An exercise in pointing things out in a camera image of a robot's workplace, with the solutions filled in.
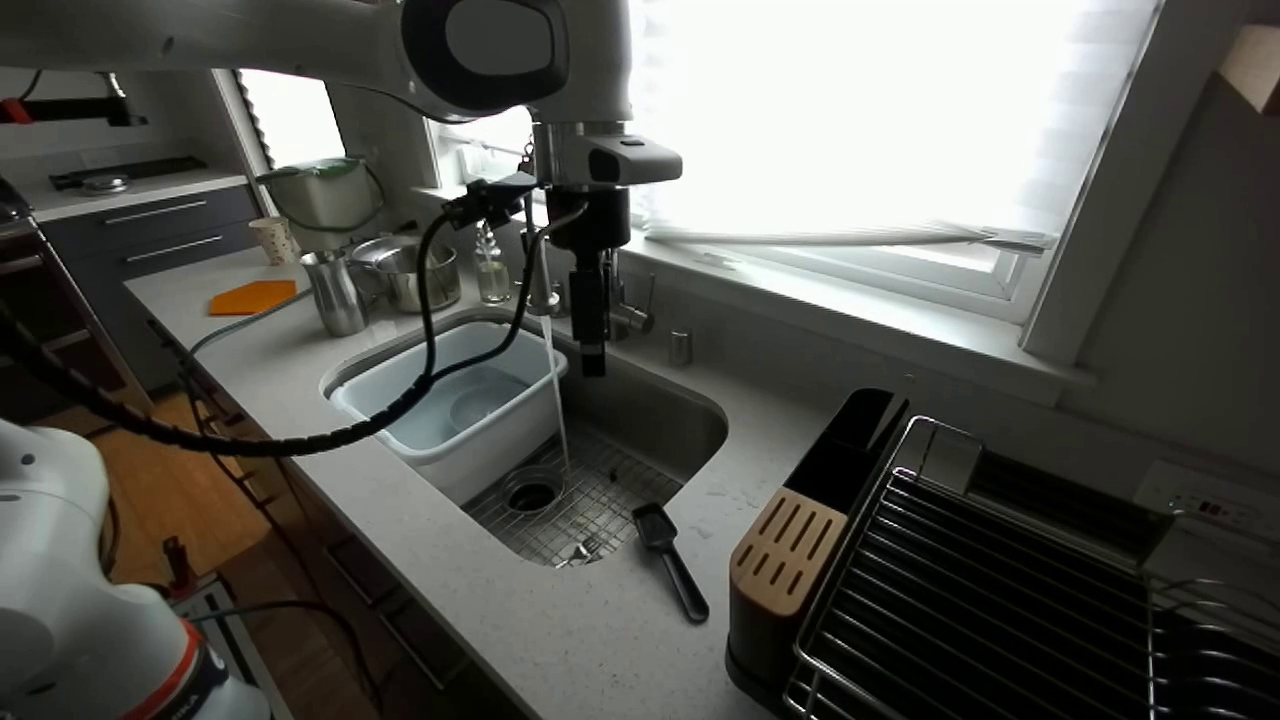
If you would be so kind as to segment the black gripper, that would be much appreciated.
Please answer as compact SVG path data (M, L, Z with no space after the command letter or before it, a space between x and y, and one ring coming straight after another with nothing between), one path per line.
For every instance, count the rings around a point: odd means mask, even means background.
M556 187L550 245L574 258L570 283L570 337L580 346L580 372L601 378L604 358L604 309L609 309L609 258L627 239L627 192L623 187Z

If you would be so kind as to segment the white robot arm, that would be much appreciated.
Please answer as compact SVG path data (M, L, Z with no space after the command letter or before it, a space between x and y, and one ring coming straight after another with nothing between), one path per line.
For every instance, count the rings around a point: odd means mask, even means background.
M158 73L269 67L409 102L430 120L522 105L537 180L574 258L566 276L580 368L604 372L604 258L627 239L623 0L0 0L5 67Z

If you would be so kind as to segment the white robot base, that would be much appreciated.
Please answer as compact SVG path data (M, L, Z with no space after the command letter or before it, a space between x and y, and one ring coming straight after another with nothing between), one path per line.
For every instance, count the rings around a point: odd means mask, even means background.
M65 428L0 421L0 717L272 720L203 632L100 560L108 470Z

